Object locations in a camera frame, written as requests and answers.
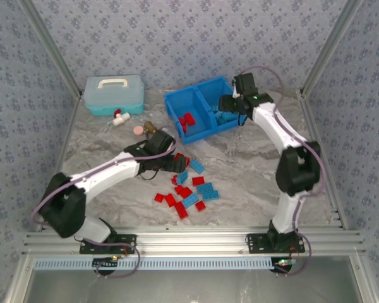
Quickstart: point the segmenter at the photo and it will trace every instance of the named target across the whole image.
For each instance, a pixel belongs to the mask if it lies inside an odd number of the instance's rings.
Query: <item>blue patterned wall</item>
[[[309,97],[349,225],[379,279],[379,0],[365,1]]]
[[[140,74],[175,88],[252,64],[300,87],[345,0],[33,0],[81,89]],[[277,82],[265,72],[259,86]]]
[[[0,302],[73,105],[16,0],[0,0]]]

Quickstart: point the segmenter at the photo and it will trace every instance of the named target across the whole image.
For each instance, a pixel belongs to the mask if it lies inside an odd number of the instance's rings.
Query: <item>table surface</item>
[[[277,100],[279,94],[272,93]],[[280,109],[282,115],[300,134],[308,137],[298,100],[286,97]],[[94,117],[84,103],[79,105],[63,172],[71,175],[100,165],[144,136],[135,136],[133,128],[152,121],[157,127],[171,126],[164,109],[162,91],[145,94],[145,111],[132,116],[120,126],[109,128],[110,117]],[[279,188],[275,171],[279,153],[268,136],[248,121],[243,127],[215,134],[190,145],[178,145],[178,152],[197,159],[205,166],[205,182],[219,191],[220,199],[206,202],[207,208],[198,212],[188,208],[188,218],[180,220],[175,208],[153,200],[156,193],[174,193],[172,173],[159,172],[155,179],[127,179],[110,187],[87,205],[87,213],[100,217],[111,225],[226,225],[267,226],[277,211]],[[198,176],[192,169],[186,185],[192,188],[191,178]],[[144,177],[151,177],[146,172]],[[331,220],[330,203],[325,194],[308,199],[301,211],[301,225],[324,225]]]

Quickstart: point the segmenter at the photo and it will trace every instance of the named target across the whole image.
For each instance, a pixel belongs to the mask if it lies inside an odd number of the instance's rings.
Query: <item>red lego brick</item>
[[[206,208],[203,201],[199,201],[199,202],[195,203],[195,206],[196,206],[196,209],[198,211],[203,211]]]
[[[177,210],[177,213],[179,215],[179,218],[180,219],[185,219],[186,217],[188,217],[188,213],[187,211],[185,210],[185,207],[183,205],[183,202],[178,202],[174,205],[174,207],[176,208]]]
[[[157,201],[159,203],[163,202],[164,200],[164,195],[163,194],[156,194],[156,197],[154,197],[154,201]]]
[[[168,194],[167,196],[164,197],[165,200],[167,201],[167,204],[172,207],[174,206],[174,204],[177,203],[176,199],[174,198],[174,196],[172,194]]]
[[[183,157],[184,155],[182,153],[177,153],[177,155],[174,157],[174,161],[178,159],[178,157]]]
[[[182,187],[181,185],[177,186],[174,188],[174,190],[176,191],[177,194],[179,194],[180,191],[183,190],[184,187]]]
[[[185,125],[187,123],[187,120],[183,117],[178,117],[178,121],[181,125]]]
[[[203,179],[203,177],[194,177],[192,178],[192,185],[194,186],[198,186],[198,185],[201,185],[201,184],[204,184],[205,183],[205,180]]]
[[[192,126],[195,124],[194,117],[191,115],[190,112],[187,112],[184,114],[185,121],[187,121],[189,126]]]
[[[190,190],[188,187],[184,187],[182,190],[180,190],[179,195],[183,197],[184,199],[187,198],[190,194],[192,194],[192,190]]]

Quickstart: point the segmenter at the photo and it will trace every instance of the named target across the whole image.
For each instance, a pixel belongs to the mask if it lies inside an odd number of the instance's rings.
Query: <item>blue storage bin divider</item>
[[[164,95],[166,111],[174,120],[177,132],[184,144],[238,126],[237,115],[227,115],[230,119],[225,119],[225,123],[222,121],[218,123],[213,112],[213,110],[217,110],[220,96],[231,94],[233,94],[233,89],[230,84],[224,77],[218,77]],[[194,117],[195,125],[188,126],[187,132],[184,134],[178,117],[184,117],[187,112]],[[240,122],[243,122],[244,119],[245,116],[242,116]]]

